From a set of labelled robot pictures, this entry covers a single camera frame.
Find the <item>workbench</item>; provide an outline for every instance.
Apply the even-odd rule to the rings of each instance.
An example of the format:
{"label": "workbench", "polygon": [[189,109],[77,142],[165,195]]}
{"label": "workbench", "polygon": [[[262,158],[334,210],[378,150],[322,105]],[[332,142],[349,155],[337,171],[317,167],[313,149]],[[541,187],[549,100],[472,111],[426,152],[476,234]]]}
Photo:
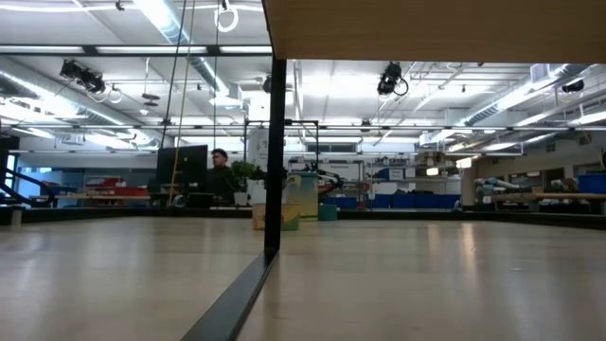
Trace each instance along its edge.
{"label": "workbench", "polygon": [[[46,200],[48,198],[47,195],[30,195],[29,199],[31,200]],[[72,195],[55,195],[55,200],[53,200],[52,206],[57,207],[58,202],[61,199],[71,199],[71,200],[145,200],[149,201],[151,197],[149,195],[88,195],[88,194],[72,194]]]}
{"label": "workbench", "polygon": [[[538,212],[539,202],[543,199],[557,200],[587,200],[589,202],[606,202],[606,194],[594,193],[509,193],[495,194],[491,196],[492,201],[496,204],[499,202],[527,203],[528,210]],[[603,205],[600,205],[601,213],[604,213]]]}

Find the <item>hanging ring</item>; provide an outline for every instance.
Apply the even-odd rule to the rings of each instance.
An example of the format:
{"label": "hanging ring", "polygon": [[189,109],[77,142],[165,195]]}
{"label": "hanging ring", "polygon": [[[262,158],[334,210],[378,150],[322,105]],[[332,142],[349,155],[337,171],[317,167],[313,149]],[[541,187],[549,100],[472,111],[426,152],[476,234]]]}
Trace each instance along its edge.
{"label": "hanging ring", "polygon": [[[219,17],[221,16],[221,14],[226,13],[226,12],[231,12],[234,15],[234,19],[231,22],[231,25],[228,27],[222,26],[221,23],[219,22]],[[232,31],[238,25],[239,20],[240,20],[240,17],[238,15],[237,9],[215,9],[215,25],[217,26],[217,29],[220,32],[226,33],[226,32]]]}

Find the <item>person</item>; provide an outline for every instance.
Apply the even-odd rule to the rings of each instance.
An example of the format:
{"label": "person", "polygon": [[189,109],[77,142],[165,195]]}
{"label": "person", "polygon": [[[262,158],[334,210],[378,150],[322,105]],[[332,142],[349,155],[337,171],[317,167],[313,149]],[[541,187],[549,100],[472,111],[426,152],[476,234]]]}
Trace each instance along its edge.
{"label": "person", "polygon": [[209,191],[221,197],[227,203],[234,202],[234,193],[238,191],[238,184],[234,172],[227,167],[227,153],[223,149],[215,149],[212,155],[213,168],[208,170],[206,186]]}

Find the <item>metal pole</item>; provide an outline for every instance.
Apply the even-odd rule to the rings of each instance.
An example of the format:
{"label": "metal pole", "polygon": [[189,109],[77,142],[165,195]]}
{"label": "metal pole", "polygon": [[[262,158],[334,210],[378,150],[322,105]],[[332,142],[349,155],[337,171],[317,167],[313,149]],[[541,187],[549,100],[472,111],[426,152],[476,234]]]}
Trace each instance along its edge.
{"label": "metal pole", "polygon": [[246,163],[246,137],[248,131],[248,119],[244,119],[244,163]]}
{"label": "metal pole", "polygon": [[315,122],[315,166],[320,171],[320,124]]}
{"label": "metal pole", "polygon": [[265,250],[279,250],[282,223],[282,172],[284,156],[284,106],[286,61],[272,58],[272,92],[265,201]]}

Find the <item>white wall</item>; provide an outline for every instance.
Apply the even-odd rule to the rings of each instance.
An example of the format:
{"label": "white wall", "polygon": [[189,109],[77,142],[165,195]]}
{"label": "white wall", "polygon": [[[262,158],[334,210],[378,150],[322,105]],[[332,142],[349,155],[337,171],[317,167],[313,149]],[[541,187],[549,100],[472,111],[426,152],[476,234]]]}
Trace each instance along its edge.
{"label": "white wall", "polygon": [[547,153],[545,145],[538,149],[531,149],[526,156],[515,159],[499,159],[497,164],[492,159],[478,161],[478,176],[505,176],[526,171],[546,171],[564,168],[564,176],[573,177],[574,167],[578,165],[594,164],[599,162],[600,151],[606,147],[606,136],[593,133],[594,146],[580,146],[575,140],[556,141],[556,151]]}

